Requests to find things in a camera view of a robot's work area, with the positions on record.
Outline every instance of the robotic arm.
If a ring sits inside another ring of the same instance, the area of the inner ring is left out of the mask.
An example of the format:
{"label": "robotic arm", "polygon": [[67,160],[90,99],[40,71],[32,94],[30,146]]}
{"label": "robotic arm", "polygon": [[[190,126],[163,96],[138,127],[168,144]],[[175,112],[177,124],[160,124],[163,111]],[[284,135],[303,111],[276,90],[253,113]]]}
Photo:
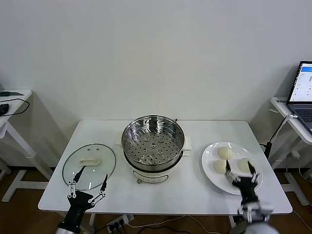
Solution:
{"label": "robotic arm", "polygon": [[[234,174],[231,171],[229,162],[226,161],[225,176],[227,180],[240,189],[242,202],[237,213],[241,215],[248,223],[245,234],[278,234],[277,230],[268,225],[273,207],[260,203],[254,188],[258,184],[258,176],[254,167],[248,162],[251,177],[243,177]],[[65,219],[58,224],[56,234],[79,234],[80,224],[84,213],[93,207],[105,197],[104,191],[107,185],[107,177],[100,188],[97,196],[93,197],[82,191],[76,191],[76,183],[84,170],[85,166],[75,175],[73,181],[69,182],[69,194],[67,196],[70,203],[69,211]]]}
{"label": "robotic arm", "polygon": [[80,224],[84,213],[95,207],[95,205],[105,197],[104,191],[107,185],[107,174],[96,197],[82,191],[76,191],[76,183],[78,183],[84,168],[85,166],[83,166],[82,169],[75,175],[73,181],[69,182],[69,194],[67,199],[69,201],[70,208],[65,219],[58,224],[56,234],[79,234]]}
{"label": "robotic arm", "polygon": [[273,207],[260,203],[254,188],[258,185],[258,176],[254,167],[248,162],[251,177],[238,176],[231,172],[229,162],[226,161],[225,176],[230,184],[238,187],[242,202],[237,213],[241,215],[248,223],[245,234],[278,234],[277,230],[268,225]]}

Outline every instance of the white table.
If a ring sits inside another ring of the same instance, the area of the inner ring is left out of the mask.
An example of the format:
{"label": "white table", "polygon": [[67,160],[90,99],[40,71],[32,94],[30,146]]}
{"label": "white table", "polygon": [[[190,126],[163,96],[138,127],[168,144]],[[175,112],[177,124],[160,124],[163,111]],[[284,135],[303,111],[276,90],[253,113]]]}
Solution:
{"label": "white table", "polygon": [[[274,214],[287,214],[292,207],[264,156],[249,125],[244,121],[179,121],[186,136],[192,139],[192,155],[176,165],[171,178],[158,185],[137,184],[131,175],[116,139],[129,121],[83,120],[76,127],[38,208],[65,212],[68,186],[62,179],[65,161],[76,149],[91,143],[105,144],[116,154],[116,167],[108,180],[106,197],[89,213],[154,215],[235,215],[241,197],[228,194],[212,184],[200,166],[204,149],[213,142],[230,141],[248,149],[263,170],[263,183],[257,190],[262,201],[274,206]],[[89,190],[95,195],[99,187]]]}
{"label": "white table", "polygon": [[[11,99],[20,98],[23,100],[27,100],[31,94],[31,90],[4,90],[9,92],[18,92],[23,94],[23,96],[9,96],[9,97],[0,97],[0,104],[9,103],[9,111],[6,115],[14,114],[20,106],[24,103],[21,100],[13,100]],[[4,134],[8,132],[13,139],[25,150],[27,153],[26,158],[48,179],[51,178],[52,170],[48,167],[48,165],[36,155],[36,152],[27,144],[27,142],[21,137],[20,134],[14,129],[14,127],[8,122],[11,116],[0,116],[0,138],[4,137]],[[5,174],[10,174],[11,170],[7,168],[2,162],[0,162],[0,179],[3,178]],[[9,189],[5,193],[2,198],[2,201],[8,202],[13,196],[16,189],[45,189],[47,186],[47,182],[33,182],[33,181],[22,181],[24,175],[26,174],[26,170],[20,170],[14,181],[10,185]]]}
{"label": "white table", "polygon": [[[290,109],[286,106],[287,97],[273,97],[271,98],[272,105],[278,110],[278,112],[285,117],[289,114],[292,114]],[[288,154],[298,155],[300,148],[298,147],[301,141],[305,142],[308,145],[312,145],[312,134],[309,132],[303,124],[296,118],[288,120],[289,125],[297,133],[297,137],[289,136],[285,142],[277,149],[277,151],[269,157],[269,162],[272,165],[272,168],[275,169],[282,161],[285,160]],[[312,169],[309,169],[304,173],[305,177],[309,177],[312,174]],[[301,191],[294,177],[290,173],[284,173],[286,180],[289,184],[283,184],[282,187],[285,192],[294,192],[300,201],[301,205],[308,206],[309,201]]]}

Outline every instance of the stainless steel steamer basket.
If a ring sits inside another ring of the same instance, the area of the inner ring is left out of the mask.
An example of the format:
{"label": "stainless steel steamer basket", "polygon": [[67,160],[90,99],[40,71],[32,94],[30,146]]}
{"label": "stainless steel steamer basket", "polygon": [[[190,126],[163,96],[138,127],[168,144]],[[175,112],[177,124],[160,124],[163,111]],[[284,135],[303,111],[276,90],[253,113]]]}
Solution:
{"label": "stainless steel steamer basket", "polygon": [[158,173],[179,162],[184,140],[176,122],[150,115],[132,121],[125,128],[121,145],[130,165],[143,172]]}

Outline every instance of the wooden floor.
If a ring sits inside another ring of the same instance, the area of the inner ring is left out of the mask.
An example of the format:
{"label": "wooden floor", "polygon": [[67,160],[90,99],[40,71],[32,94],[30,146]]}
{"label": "wooden floor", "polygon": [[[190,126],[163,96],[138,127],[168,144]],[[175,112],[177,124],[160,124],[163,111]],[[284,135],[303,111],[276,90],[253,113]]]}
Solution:
{"label": "wooden floor", "polygon": [[[17,171],[11,175],[5,176],[0,182],[0,197],[3,197],[10,183],[13,181]],[[293,173],[306,197],[312,202],[312,186],[309,182],[303,180],[298,173]],[[286,183],[282,173],[277,173],[281,183]],[[27,173],[25,180],[44,181],[43,176],[37,171]],[[52,212],[40,211],[37,207],[43,191],[38,190],[17,190],[11,201],[0,202],[0,234],[54,234],[56,226],[62,221],[62,218]],[[312,227],[312,210],[310,207],[303,207],[298,202],[294,193],[287,193],[293,209]],[[118,215],[102,214],[97,215],[94,223],[95,228],[104,226],[109,221],[115,219]],[[158,215],[136,215],[131,222],[132,226],[139,226],[149,223],[162,222],[169,218],[177,216],[158,216]],[[226,216],[197,216],[198,220],[210,232],[228,233],[230,223]],[[270,224],[281,234],[311,233],[302,221],[294,214],[274,215]],[[192,234],[205,233],[201,226],[189,217],[184,217],[165,224],[173,229],[188,231]],[[127,234],[137,234],[141,228],[126,227]],[[108,233],[106,229],[98,232],[99,234]],[[144,230],[144,234],[172,234],[174,232],[167,229]]]}

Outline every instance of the cable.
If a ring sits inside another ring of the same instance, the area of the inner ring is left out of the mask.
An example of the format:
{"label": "cable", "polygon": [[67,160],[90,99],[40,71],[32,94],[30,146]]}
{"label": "cable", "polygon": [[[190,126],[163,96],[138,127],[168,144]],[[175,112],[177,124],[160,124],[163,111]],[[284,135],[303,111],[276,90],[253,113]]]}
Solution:
{"label": "cable", "polygon": [[312,228],[310,228],[310,227],[307,225],[307,223],[297,214],[297,212],[294,211],[294,210],[293,210],[293,212],[301,219],[301,221],[304,223],[304,225],[306,225],[306,227],[307,227],[310,231],[312,231]]}
{"label": "cable", "polygon": [[142,226],[131,226],[130,224],[128,224],[128,225],[129,225],[130,227],[132,227],[132,228],[142,228],[142,227],[147,227],[147,226],[152,226],[152,225],[163,224],[163,223],[165,223],[165,222],[172,221],[172,220],[177,220],[177,219],[183,218],[183,217],[185,217],[185,216],[186,216],[186,215],[181,216],[181,217],[178,217],[178,218],[168,219],[168,220],[163,221],[163,222],[161,222],[161,223],[151,223],[151,224],[146,224],[146,225],[142,225]]}
{"label": "cable", "polygon": [[283,125],[286,124],[286,122],[289,119],[291,119],[291,118],[298,118],[298,116],[292,115],[292,114],[285,116],[283,121],[279,124],[278,128],[276,129],[276,131],[273,133],[273,135],[270,138],[270,140],[267,142],[267,144],[260,144],[260,145],[264,146],[264,148],[265,148],[264,155],[267,158],[269,158],[269,156],[270,156],[270,152],[271,152],[273,141],[276,139],[276,137],[277,137],[279,131],[282,129]]}
{"label": "cable", "polygon": [[300,160],[299,160],[299,174],[301,175],[302,178],[304,178],[303,175],[301,174],[301,171],[300,171]]}
{"label": "cable", "polygon": [[188,231],[178,231],[178,230],[175,230],[175,229],[173,229],[173,228],[171,228],[171,227],[168,227],[168,226],[162,226],[162,227],[156,227],[156,228],[152,228],[152,227],[145,227],[145,228],[142,228],[137,234],[140,234],[142,231],[144,231],[144,229],[161,229],[161,228],[168,228],[168,229],[170,229],[171,231],[173,231],[173,232],[176,232],[176,233],[187,233],[187,234],[192,234],[192,233],[190,233],[190,232],[188,232]]}
{"label": "cable", "polygon": [[221,234],[221,233],[218,233],[218,232],[209,232],[209,231],[207,231],[207,230],[205,229],[205,227],[201,224],[201,222],[200,222],[198,219],[196,219],[195,217],[190,216],[190,215],[188,215],[188,217],[191,217],[191,218],[194,219],[197,223],[199,223],[200,226],[204,229],[204,231],[205,231],[206,233],[209,233],[209,234]]}
{"label": "cable", "polygon": [[127,233],[126,233],[125,226],[122,226],[122,229],[123,229],[123,231],[125,232],[125,234],[127,234]]}
{"label": "cable", "polygon": [[126,233],[126,230],[125,230],[124,223],[125,223],[125,221],[123,221],[123,219],[119,220],[119,224],[122,226],[122,229],[123,229],[123,231],[125,232],[125,234],[127,234],[127,233]]}
{"label": "cable", "polygon": [[22,112],[14,113],[14,114],[9,114],[9,115],[1,115],[0,117],[2,117],[2,116],[15,116],[15,115],[23,114],[23,113],[28,109],[28,107],[30,106],[30,103],[29,103],[28,101],[25,101],[25,100],[20,99],[20,98],[14,98],[14,99],[4,100],[4,101],[0,101],[0,102],[8,102],[8,101],[14,101],[14,100],[21,100],[21,101],[23,101],[23,102],[26,102],[28,105],[27,105],[27,107],[25,108],[25,110],[23,110]]}
{"label": "cable", "polygon": [[101,227],[100,229],[98,229],[98,230],[96,230],[94,233],[98,233],[99,231],[101,231],[102,229],[104,229],[104,228],[107,228],[109,225],[106,225],[106,226],[104,226],[104,227]]}
{"label": "cable", "polygon": [[[288,161],[288,156],[286,157],[286,173],[288,173],[288,167],[287,167],[287,161]],[[296,181],[294,181],[293,180],[293,178],[292,177],[290,177],[290,179],[294,182],[294,184],[299,188],[299,189],[301,189],[300,187],[299,187],[299,185],[297,184],[297,182]],[[296,212],[296,211],[294,211],[294,210],[292,210],[299,218],[300,218],[300,220],[306,225],[306,227],[310,230],[310,231],[312,231],[312,229],[307,225],[307,223],[300,217],[300,215],[298,215],[298,213]]]}
{"label": "cable", "polygon": [[190,217],[190,218],[194,219],[197,223],[200,224],[200,226],[204,229],[204,231],[205,231],[206,233],[209,233],[209,234],[221,234],[221,233],[218,233],[218,232],[209,232],[209,231],[207,231],[207,230],[205,229],[205,227],[201,224],[201,222],[200,222],[199,220],[197,220],[195,217],[190,216],[190,215],[184,215],[184,216],[181,216],[181,217],[178,217],[178,218],[168,219],[168,220],[166,220],[166,221],[164,221],[164,222],[161,222],[161,223],[152,223],[152,224],[146,224],[146,225],[142,225],[142,226],[131,226],[130,224],[128,224],[128,225],[129,225],[130,227],[132,227],[132,228],[141,228],[141,227],[147,227],[147,226],[151,226],[151,225],[163,224],[163,223],[165,223],[165,222],[177,220],[177,219],[180,219],[180,218],[183,218],[183,217]]}
{"label": "cable", "polygon": [[119,231],[119,223],[114,223],[114,228],[117,230],[117,233],[122,234],[121,231]]}

